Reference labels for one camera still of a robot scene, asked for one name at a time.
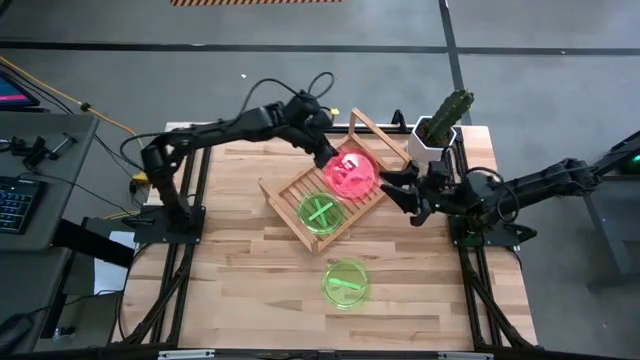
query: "green bowl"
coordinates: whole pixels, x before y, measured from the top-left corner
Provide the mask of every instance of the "green bowl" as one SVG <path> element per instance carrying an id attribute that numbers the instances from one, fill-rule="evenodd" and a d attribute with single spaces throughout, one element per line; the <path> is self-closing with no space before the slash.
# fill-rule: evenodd
<path id="1" fill-rule="evenodd" d="M 322 291 L 329 302 L 347 310 L 363 302 L 369 283 L 367 274 L 358 262 L 351 259 L 331 264 L 322 278 Z"/>

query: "green petri dish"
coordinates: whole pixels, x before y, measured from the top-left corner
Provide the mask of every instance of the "green petri dish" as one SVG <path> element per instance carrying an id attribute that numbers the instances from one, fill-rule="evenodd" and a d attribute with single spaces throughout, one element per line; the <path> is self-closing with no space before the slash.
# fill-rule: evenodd
<path id="1" fill-rule="evenodd" d="M 366 299 L 367 274 L 358 262 L 342 259 L 331 264 L 322 278 L 322 291 L 332 304 L 347 310 Z"/>
<path id="2" fill-rule="evenodd" d="M 307 195 L 298 206 L 298 217 L 314 234 L 336 231 L 344 222 L 340 201 L 326 193 Z"/>

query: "white pot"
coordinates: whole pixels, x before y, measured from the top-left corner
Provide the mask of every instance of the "white pot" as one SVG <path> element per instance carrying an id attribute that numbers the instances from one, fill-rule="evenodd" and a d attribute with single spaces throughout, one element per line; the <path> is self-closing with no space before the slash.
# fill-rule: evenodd
<path id="1" fill-rule="evenodd" d="M 455 129 L 451 128 L 451 139 L 446 147 L 429 147 L 422 143 L 418 135 L 416 135 L 416 129 L 421 122 L 430 119 L 431 116 L 421 116 L 413 128 L 411 135 L 409 136 L 409 142 L 407 143 L 407 152 L 411 159 L 418 162 L 418 164 L 428 165 L 429 161 L 440 160 L 442 151 L 449 146 L 453 145 L 453 141 L 456 139 L 457 133 Z"/>

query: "wooden basket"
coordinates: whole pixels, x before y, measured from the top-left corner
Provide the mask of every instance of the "wooden basket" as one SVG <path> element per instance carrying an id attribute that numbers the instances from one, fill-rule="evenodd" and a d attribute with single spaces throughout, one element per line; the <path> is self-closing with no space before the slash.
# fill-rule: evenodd
<path id="1" fill-rule="evenodd" d="M 380 140 L 398 154 L 403 160 L 403 167 L 411 161 L 409 154 L 358 109 L 351 111 L 349 131 L 347 136 L 340 140 L 336 146 L 338 151 L 343 149 L 362 151 L 366 153 L 370 159 L 376 161 L 380 170 L 391 170 L 390 166 L 355 133 L 356 120 L 362 121 Z M 373 207 L 386 196 L 386 194 L 380 190 L 380 187 L 376 186 L 372 192 L 362 199 L 348 202 L 343 201 L 344 222 L 333 233 L 321 235 L 313 234 L 296 215 L 296 209 L 305 196 L 318 192 L 331 194 L 331 191 L 329 191 L 324 182 L 324 174 L 321 169 L 311 166 L 301 171 L 277 191 L 272 190 L 262 178 L 258 180 L 258 184 L 260 184 L 260 188 L 262 188 L 262 192 L 271 207 L 273 207 L 284 222 L 293 230 L 300 241 L 313 253 L 319 253 L 324 250 L 327 245 L 373 209 Z"/>

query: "wooden tabletop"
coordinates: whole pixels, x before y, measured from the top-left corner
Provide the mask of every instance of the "wooden tabletop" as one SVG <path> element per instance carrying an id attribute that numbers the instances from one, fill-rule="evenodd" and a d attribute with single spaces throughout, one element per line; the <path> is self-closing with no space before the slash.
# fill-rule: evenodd
<path id="1" fill-rule="evenodd" d="M 169 123 L 167 128 L 185 125 Z M 495 168 L 489 129 L 467 126 L 463 134 L 469 167 Z M 330 140 L 342 137 L 331 135 Z M 377 138 L 363 138 L 381 156 L 392 156 Z M 394 139 L 404 145 L 407 137 Z M 280 140 L 213 149 L 204 200 L 207 221 L 196 247 L 180 346 L 471 350 L 460 261 L 445 216 L 435 214 L 424 226 L 412 227 L 408 214 L 387 198 L 313 255 L 265 202 L 257 183 L 263 177 L 284 184 L 311 162 L 302 150 Z M 150 203 L 157 202 L 152 194 Z M 151 246 L 134 265 L 124 298 L 125 331 L 155 301 L 166 251 L 165 245 Z M 536 343 L 517 260 L 504 249 L 486 252 L 497 303 Z M 348 311 L 329 304 L 321 291 L 327 265 L 345 257 L 365 265 L 370 283 L 367 301 Z M 479 305 L 479 313 L 490 341 L 484 306 Z"/>

